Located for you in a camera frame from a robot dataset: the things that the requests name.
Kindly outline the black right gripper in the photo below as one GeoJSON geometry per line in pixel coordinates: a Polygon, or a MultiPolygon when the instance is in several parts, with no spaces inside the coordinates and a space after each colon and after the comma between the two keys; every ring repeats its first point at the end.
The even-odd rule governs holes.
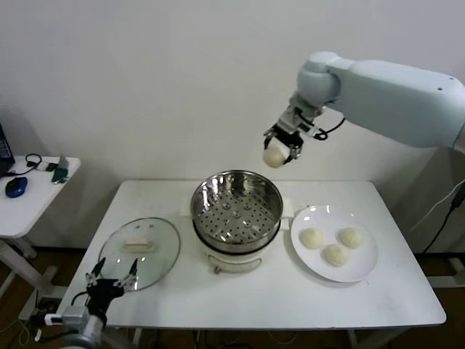
{"type": "Polygon", "coordinates": [[[268,148],[269,144],[274,139],[279,140],[288,148],[286,163],[295,161],[301,156],[304,141],[300,137],[298,131],[289,134],[287,131],[281,129],[277,124],[275,124],[264,133],[264,148],[268,148]]]}

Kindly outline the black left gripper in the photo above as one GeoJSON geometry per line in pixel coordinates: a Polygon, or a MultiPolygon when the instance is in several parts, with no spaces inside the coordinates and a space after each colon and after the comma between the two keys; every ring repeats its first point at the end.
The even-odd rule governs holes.
{"type": "Polygon", "coordinates": [[[106,317],[111,302],[122,297],[125,293],[124,290],[134,290],[134,285],[137,282],[137,259],[132,263],[129,273],[119,280],[98,279],[105,261],[106,258],[103,257],[92,268],[92,271],[85,275],[86,290],[89,295],[87,307],[89,314],[97,317],[106,317]]]}

